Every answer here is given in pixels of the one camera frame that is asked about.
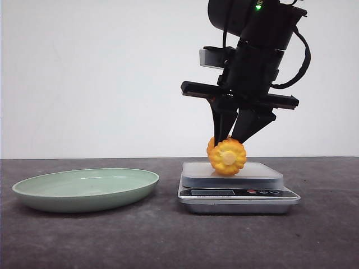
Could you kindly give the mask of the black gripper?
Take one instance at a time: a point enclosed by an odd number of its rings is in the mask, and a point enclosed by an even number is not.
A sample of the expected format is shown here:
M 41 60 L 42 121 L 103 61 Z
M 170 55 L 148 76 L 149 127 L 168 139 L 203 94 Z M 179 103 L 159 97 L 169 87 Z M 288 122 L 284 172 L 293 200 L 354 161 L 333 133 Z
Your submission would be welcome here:
M 255 133 L 276 120 L 272 108 L 294 109 L 294 96 L 270 94 L 284 56 L 280 49 L 256 48 L 247 42 L 237 44 L 236 53 L 223 69 L 217 85 L 184 81 L 182 94 L 209 100 L 214 122 L 214 146 L 231 137 L 244 143 Z M 238 106 L 242 109 L 238 115 Z

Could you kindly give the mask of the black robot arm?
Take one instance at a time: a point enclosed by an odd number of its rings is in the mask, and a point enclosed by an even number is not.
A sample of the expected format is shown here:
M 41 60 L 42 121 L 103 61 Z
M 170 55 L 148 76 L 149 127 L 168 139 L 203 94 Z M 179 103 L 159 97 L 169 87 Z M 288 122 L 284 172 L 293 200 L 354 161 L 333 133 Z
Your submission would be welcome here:
M 212 110 L 215 145 L 227 138 L 245 142 L 276 119 L 273 109 L 294 109 L 293 96 L 270 94 L 269 89 L 285 89 L 307 71 L 311 53 L 298 73 L 284 84 L 276 84 L 279 65 L 292 35 L 298 35 L 298 21 L 306 10 L 280 1 L 210 1 L 211 24 L 225 34 L 239 38 L 236 47 L 204 47 L 200 64 L 220 68 L 216 85 L 185 81 L 186 96 L 206 99 Z

